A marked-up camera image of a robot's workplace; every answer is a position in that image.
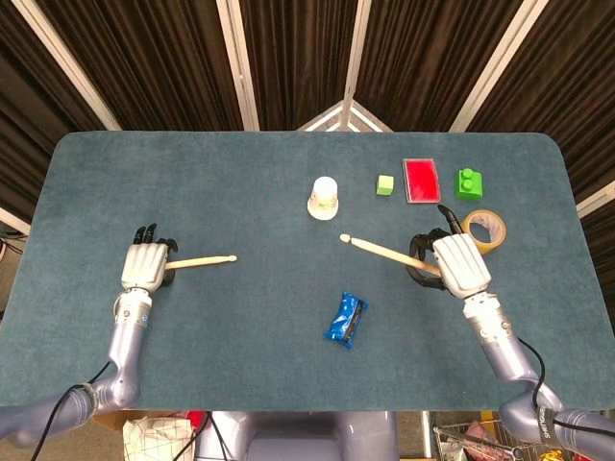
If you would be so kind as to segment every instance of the tape roll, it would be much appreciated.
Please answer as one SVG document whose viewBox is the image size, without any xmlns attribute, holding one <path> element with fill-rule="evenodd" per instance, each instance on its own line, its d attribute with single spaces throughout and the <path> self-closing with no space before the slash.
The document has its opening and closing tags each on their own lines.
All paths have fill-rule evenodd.
<svg viewBox="0 0 615 461">
<path fill-rule="evenodd" d="M 483 226 L 489 232 L 490 242 L 478 240 L 470 229 L 471 224 Z M 488 209 L 477 209 L 468 214 L 461 223 L 463 230 L 470 234 L 474 243 L 479 247 L 481 255 L 489 253 L 494 248 L 499 247 L 506 238 L 506 224 L 503 219 L 493 211 Z"/>
</svg>

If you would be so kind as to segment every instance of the white paper cup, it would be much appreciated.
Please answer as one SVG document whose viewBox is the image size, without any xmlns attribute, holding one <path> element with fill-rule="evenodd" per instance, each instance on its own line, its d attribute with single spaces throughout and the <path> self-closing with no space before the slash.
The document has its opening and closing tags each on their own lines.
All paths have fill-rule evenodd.
<svg viewBox="0 0 615 461">
<path fill-rule="evenodd" d="M 320 221 L 329 221 L 335 217 L 338 208 L 337 182 L 328 176 L 318 178 L 311 189 L 307 211 Z"/>
</svg>

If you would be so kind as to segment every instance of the small green block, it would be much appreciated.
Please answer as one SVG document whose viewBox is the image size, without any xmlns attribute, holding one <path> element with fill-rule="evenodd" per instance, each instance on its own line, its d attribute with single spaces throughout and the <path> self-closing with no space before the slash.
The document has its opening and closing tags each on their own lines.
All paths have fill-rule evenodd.
<svg viewBox="0 0 615 461">
<path fill-rule="evenodd" d="M 459 170 L 455 178 L 455 196 L 462 200 L 482 199 L 482 174 L 472 168 Z"/>
<path fill-rule="evenodd" d="M 393 193 L 393 183 L 395 178 L 392 176 L 379 175 L 376 184 L 377 195 L 391 195 Z"/>
</svg>

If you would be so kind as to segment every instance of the robot finger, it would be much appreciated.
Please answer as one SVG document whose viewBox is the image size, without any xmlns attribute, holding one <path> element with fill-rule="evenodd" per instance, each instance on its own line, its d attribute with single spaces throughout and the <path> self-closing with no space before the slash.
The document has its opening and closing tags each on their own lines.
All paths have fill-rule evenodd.
<svg viewBox="0 0 615 461">
<path fill-rule="evenodd" d="M 175 269 L 169 269 L 168 271 L 164 271 L 164 278 L 162 279 L 161 286 L 169 286 L 173 283 L 175 279 Z"/>
<path fill-rule="evenodd" d="M 138 245 L 143 241 L 143 233 L 145 232 L 145 226 L 138 228 L 133 239 L 133 245 Z"/>
<path fill-rule="evenodd" d="M 463 229 L 461 228 L 459 220 L 450 208 L 443 205 L 438 205 L 438 211 L 440 211 L 444 215 L 447 223 L 449 223 L 451 233 L 463 233 Z"/>
<path fill-rule="evenodd" d="M 154 241 L 154 231 L 156 230 L 156 223 L 152 223 L 147 227 L 145 235 L 143 236 L 143 243 L 152 243 Z"/>
<path fill-rule="evenodd" d="M 166 243 L 166 246 L 169 247 L 169 251 L 172 250 L 175 253 L 178 251 L 177 242 L 174 239 L 167 238 L 164 243 Z"/>
<path fill-rule="evenodd" d="M 424 233 L 417 233 L 410 240 L 408 248 L 408 255 L 411 257 L 418 257 L 421 261 L 425 260 L 427 250 L 431 250 L 432 235 L 425 235 Z M 427 288 L 436 288 L 438 290 L 446 290 L 446 286 L 441 277 L 426 277 L 421 274 L 414 267 L 406 266 L 408 274 L 419 285 Z"/>
</svg>

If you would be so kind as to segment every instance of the black cable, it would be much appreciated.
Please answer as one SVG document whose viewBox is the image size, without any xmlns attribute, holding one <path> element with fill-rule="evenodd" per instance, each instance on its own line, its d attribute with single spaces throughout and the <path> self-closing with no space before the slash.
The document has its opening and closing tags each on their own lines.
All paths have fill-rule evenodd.
<svg viewBox="0 0 615 461">
<path fill-rule="evenodd" d="M 27 236 L 26 235 L 0 235 L 2 240 L 16 240 L 17 242 L 25 242 Z"/>
<path fill-rule="evenodd" d="M 540 363 L 540 377 L 538 378 L 538 382 L 536 383 L 536 387 L 534 387 L 534 391 L 531 393 L 531 404 L 534 406 L 534 410 L 538 409 L 538 391 L 540 391 L 540 387 L 542 383 L 545 382 L 545 362 L 542 357 L 538 353 L 538 351 L 526 343 L 523 339 L 519 338 L 519 342 L 523 344 L 526 348 L 528 348 L 538 359 L 538 363 Z"/>
<path fill-rule="evenodd" d="M 101 369 L 101 371 L 98 372 L 96 374 L 96 376 L 94 376 L 90 381 L 88 381 L 88 383 L 91 384 L 102 373 L 104 373 L 105 370 L 107 370 L 107 367 L 109 367 L 109 364 L 110 364 L 110 362 L 107 362 L 105 364 L 105 366 Z M 42 435 L 40 436 L 40 440 L 38 441 L 37 449 L 35 449 L 35 452 L 32 455 L 32 458 L 30 458 L 30 461 L 36 461 L 36 459 L 38 458 L 38 454 L 40 453 L 40 450 L 42 449 L 42 445 L 45 443 L 45 439 L 47 438 L 47 434 L 49 433 L 49 429 L 51 428 L 51 424 L 54 422 L 54 418 L 56 417 L 56 413 L 58 413 L 58 410 L 60 409 L 60 407 L 62 406 L 64 401 L 66 399 L 68 399 L 68 396 L 70 395 L 71 392 L 73 392 L 74 390 L 77 390 L 77 389 L 84 389 L 84 387 L 85 386 L 83 384 L 74 384 L 74 385 L 70 386 L 66 390 L 66 392 L 64 392 L 61 395 L 61 397 L 58 399 L 58 401 L 56 402 L 56 405 L 54 406 L 54 409 L 51 410 L 51 414 L 49 415 L 49 419 L 47 420 L 47 425 L 45 426 L 45 429 L 42 431 Z"/>
<path fill-rule="evenodd" d="M 17 248 L 14 245 L 12 245 L 11 243 L 7 242 L 4 238 L 2 238 L 0 240 L 2 240 L 2 243 L 4 243 L 9 250 L 12 250 L 13 252 L 17 253 L 18 255 L 23 255 L 23 251 L 20 248 Z"/>
<path fill-rule="evenodd" d="M 211 412 L 210 411 L 208 411 L 208 415 L 206 416 L 205 420 L 203 421 L 203 425 L 201 425 L 199 430 L 197 430 L 194 433 L 194 435 L 192 437 L 190 437 L 190 440 L 188 440 L 188 443 L 185 444 L 184 447 L 182 448 L 182 450 L 175 455 L 175 457 L 173 458 L 173 461 L 178 461 L 178 459 L 180 459 L 180 456 L 182 456 L 184 454 L 184 451 L 186 451 L 188 449 L 188 447 L 191 446 L 194 443 L 194 441 L 199 437 L 199 435 L 201 435 L 201 432 L 203 432 L 205 430 L 205 428 L 208 426 L 209 419 L 211 419 Z"/>
<path fill-rule="evenodd" d="M 224 443 L 224 439 L 222 438 L 222 434 L 220 433 L 220 429 L 218 429 L 218 425 L 215 423 L 215 419 L 211 417 L 211 423 L 213 424 L 213 430 L 215 430 L 216 435 L 218 436 L 218 443 L 220 444 L 220 449 L 222 449 L 222 456 L 224 457 L 224 461 L 229 461 L 227 458 L 226 445 Z"/>
<path fill-rule="evenodd" d="M 2 235 L 0 235 L 0 238 L 10 238 L 11 240 L 17 240 L 20 238 L 28 238 L 28 235 L 26 235 L 23 232 L 2 232 Z"/>
<path fill-rule="evenodd" d="M 538 378 L 538 382 L 536 383 L 536 387 L 534 387 L 534 392 L 531 395 L 531 403 L 533 404 L 534 409 L 537 409 L 538 405 L 536 403 L 536 396 L 538 395 L 538 391 L 540 390 L 540 386 L 542 386 L 543 382 L 545 381 L 545 362 L 542 359 L 542 357 L 540 356 L 540 353 L 538 353 L 538 351 L 535 348 L 530 346 L 528 343 L 526 343 L 521 338 L 519 338 L 519 342 L 521 344 L 523 344 L 526 348 L 528 348 L 530 351 L 532 351 L 533 354 L 538 359 L 538 362 L 540 363 L 540 377 Z M 601 435 L 606 435 L 606 436 L 609 436 L 609 437 L 615 437 L 615 432 L 613 432 L 612 430 L 599 429 L 599 428 L 596 428 L 596 427 L 589 427 L 587 425 L 570 425 L 568 423 L 564 423 L 564 422 L 558 421 L 556 419 L 553 419 L 553 424 L 554 425 L 561 425 L 562 427 L 568 427 L 569 429 L 573 429 L 573 430 L 581 430 L 583 432 L 592 432 L 594 434 L 601 434 Z"/>
<path fill-rule="evenodd" d="M 607 429 L 598 429 L 596 427 L 589 427 L 588 425 L 569 425 L 562 421 L 553 420 L 555 425 L 561 425 L 562 427 L 568 427 L 569 429 L 582 430 L 583 432 L 593 432 L 595 434 L 607 435 L 609 437 L 615 437 L 615 432 Z"/>
<path fill-rule="evenodd" d="M 93 377 L 90 381 L 88 381 L 88 383 L 89 383 L 89 384 L 93 384 L 93 383 L 94 383 L 94 381 L 95 381 L 96 379 L 98 379 L 98 378 L 100 377 L 100 375 L 101 375 L 102 373 L 104 373 L 104 372 L 105 372 L 105 370 L 107 370 L 107 368 L 110 366 L 110 364 L 111 364 L 111 362 L 107 362 L 107 363 L 105 364 L 105 366 L 104 366 L 104 367 L 100 370 L 100 372 L 98 372 L 98 373 L 97 373 L 97 374 L 96 374 L 96 375 L 95 375 L 95 376 L 94 376 L 94 377 Z"/>
</svg>

